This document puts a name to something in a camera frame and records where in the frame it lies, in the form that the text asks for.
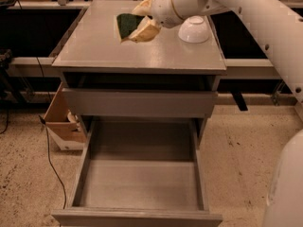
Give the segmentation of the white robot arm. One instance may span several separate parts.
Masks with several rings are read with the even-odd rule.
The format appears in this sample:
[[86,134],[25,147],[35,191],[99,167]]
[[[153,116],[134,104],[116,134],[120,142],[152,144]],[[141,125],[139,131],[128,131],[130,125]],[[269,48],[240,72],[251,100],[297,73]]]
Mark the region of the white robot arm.
[[[143,0],[116,17],[122,41],[152,40],[162,27],[228,9],[241,20],[297,101],[303,101],[303,21],[279,0]],[[281,151],[262,227],[303,227],[303,131]]]

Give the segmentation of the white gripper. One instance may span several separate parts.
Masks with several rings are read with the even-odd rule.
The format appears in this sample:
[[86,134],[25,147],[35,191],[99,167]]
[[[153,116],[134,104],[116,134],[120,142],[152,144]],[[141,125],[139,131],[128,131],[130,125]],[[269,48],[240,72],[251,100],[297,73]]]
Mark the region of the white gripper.
[[173,28],[184,22],[175,11],[172,0],[143,0],[132,10],[132,14],[145,17],[130,35],[122,39],[122,42],[149,42],[159,34],[161,26]]

